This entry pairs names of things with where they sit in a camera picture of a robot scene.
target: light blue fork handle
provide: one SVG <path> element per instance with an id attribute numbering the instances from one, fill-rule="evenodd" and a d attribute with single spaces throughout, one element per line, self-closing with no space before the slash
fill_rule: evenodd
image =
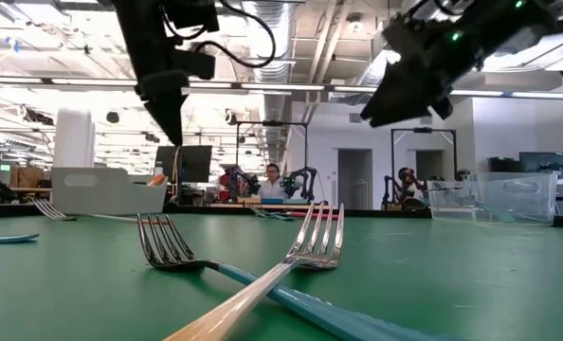
<path id="1" fill-rule="evenodd" d="M 218 271 L 242 284 L 248 285 L 257 278 L 227 264 Z M 456 341 L 456 338 L 429 336 L 422 332 L 399 327 L 366 314 L 338 308 L 332 303 L 300 291 L 278 285 L 269 293 L 269 298 L 299 316 L 315 323 L 327 332 L 348 341 Z"/>
<path id="2" fill-rule="evenodd" d="M 39 234 L 0 237 L 0 243 L 28 242 L 39 237 Z"/>

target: silver fork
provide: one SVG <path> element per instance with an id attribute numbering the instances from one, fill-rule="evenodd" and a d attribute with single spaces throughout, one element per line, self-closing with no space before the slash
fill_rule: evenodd
<path id="1" fill-rule="evenodd" d="M 38 199 L 38 198 L 31 198 L 30 199 L 33 204 L 40 210 L 40 212 L 44 213 L 44 215 L 56 221 L 74 221 L 77 217 L 69 217 L 56 209 L 52 204 L 50 204 L 49 200 L 46 199 Z"/>
<path id="2" fill-rule="evenodd" d="M 321 217 L 323 216 L 324 204 L 319 207 L 318 217 L 311 233 L 311 238 L 306 245 L 304 241 L 309 232 L 309 224 L 313 215 L 314 204 L 311 204 L 297 238 L 292 243 L 290 251 L 282 262 L 277 264 L 266 274 L 255 280 L 252 284 L 245 287 L 242 291 L 231 297 L 218 307 L 206 313 L 197 320 L 191 322 L 166 340 L 223 340 L 227 338 L 233 328 L 237 326 L 244 316 L 246 316 L 271 289 L 276 286 L 284 276 L 293 269 L 302 266 L 312 269 L 334 269 L 338 265 L 340 250 L 342 247 L 344 205 L 340 206 L 339 219 L 336 224 L 336 237 L 334 243 L 330 244 L 330 232 L 332 229 L 332 209 L 328 214 L 328 219 L 323 232 L 321 246 L 316 249 L 318 234 L 321 230 Z M 141 229 L 141 241 L 146 236 L 144 229 Z"/>
<path id="3" fill-rule="evenodd" d="M 344 217 L 344 212 L 340 211 L 339 220 L 342 219 L 341 214 Z M 138 215 L 138 232 L 145 257 L 157 270 L 189 272 L 208 267 L 244 285 L 249 285 L 257 280 L 255 276 L 232 265 L 218 260 L 196 258 L 168 215 L 163 215 L 161 219 L 156 215 Z M 456 341 L 446 337 L 429 337 L 384 320 L 344 310 L 330 302 L 281 284 L 275 286 L 268 297 L 340 340 Z"/>

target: white container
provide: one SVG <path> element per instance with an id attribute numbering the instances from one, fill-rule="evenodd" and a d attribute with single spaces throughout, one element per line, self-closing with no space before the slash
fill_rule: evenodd
<path id="1" fill-rule="evenodd" d="M 554 222 L 557 174 L 483 172 L 464 182 L 427 181 L 433 219 L 475 224 Z"/>

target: green table surface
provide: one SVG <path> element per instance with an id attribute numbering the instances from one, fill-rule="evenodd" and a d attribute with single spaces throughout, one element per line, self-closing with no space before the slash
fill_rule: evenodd
<path id="1" fill-rule="evenodd" d="M 197 255 L 261 275 L 300 221 L 174 215 Z M 242 289 L 212 270 L 171 274 L 144 259 L 135 224 L 0 219 L 0 340 L 159 340 Z M 339 267 L 284 284 L 342 308 L 468 340 L 563 341 L 563 229 L 347 218 Z M 329 340 L 270 299 L 233 340 Z"/>

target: door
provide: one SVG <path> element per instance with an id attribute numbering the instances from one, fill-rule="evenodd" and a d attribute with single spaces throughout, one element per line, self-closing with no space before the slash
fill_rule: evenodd
<path id="1" fill-rule="evenodd" d="M 416 177 L 444 176 L 444 151 L 416 151 Z"/>
<path id="2" fill-rule="evenodd" d="M 372 150 L 338 150 L 338 198 L 347 209 L 372 209 Z"/>

